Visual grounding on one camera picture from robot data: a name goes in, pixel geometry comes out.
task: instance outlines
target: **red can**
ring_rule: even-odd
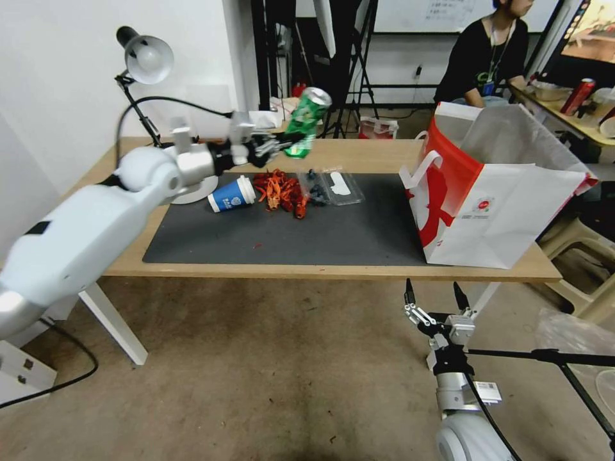
[[[593,79],[583,79],[578,87],[568,97],[560,112],[564,115],[572,115],[577,111],[578,107],[583,104],[583,101],[591,94],[596,86],[596,81]]]

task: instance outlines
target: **lamp shade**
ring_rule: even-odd
[[[173,52],[166,42],[154,36],[139,35],[128,26],[120,27],[116,37],[124,48],[126,68],[133,79],[153,85],[167,78],[173,67]]]

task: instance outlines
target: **monitor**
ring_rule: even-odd
[[[576,87],[615,86],[615,0],[583,0],[553,51],[540,80]]]

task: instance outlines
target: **desk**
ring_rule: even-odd
[[[549,116],[578,138],[588,138],[600,146],[615,146],[615,139],[602,136],[598,126],[587,126],[577,117],[562,114],[559,110],[566,102],[565,99],[561,101],[541,101],[533,93],[520,90],[512,85],[509,88],[515,98],[524,103],[540,122],[546,116]]]
[[[125,151],[147,143],[145,138],[124,138]],[[313,168],[342,165],[352,173],[397,173],[401,165],[413,166],[422,141],[415,140],[316,140],[309,155]],[[73,189],[94,184],[107,178],[114,167],[112,147]],[[301,160],[279,155],[271,168],[293,172]],[[251,165],[235,168],[237,172],[257,172]],[[229,277],[268,279],[400,279],[471,280],[491,282],[475,304],[479,311],[501,282],[557,282],[561,275],[533,243],[526,254],[510,270],[470,268],[462,266],[305,266],[276,264],[147,264],[142,258],[160,225],[168,206],[161,206],[150,215],[143,233],[107,269],[105,275],[132,277]],[[82,291],[81,299],[88,305],[131,359],[145,363],[147,352],[130,331],[119,313],[97,284]]]

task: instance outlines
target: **black hair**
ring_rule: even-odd
[[[493,7],[494,7],[496,10],[497,10],[499,7],[501,7],[501,6],[505,6],[505,5],[502,5],[502,4],[500,3],[500,0],[492,0],[492,2],[493,2]],[[513,2],[513,0],[506,0],[506,4],[511,4],[512,2]]]

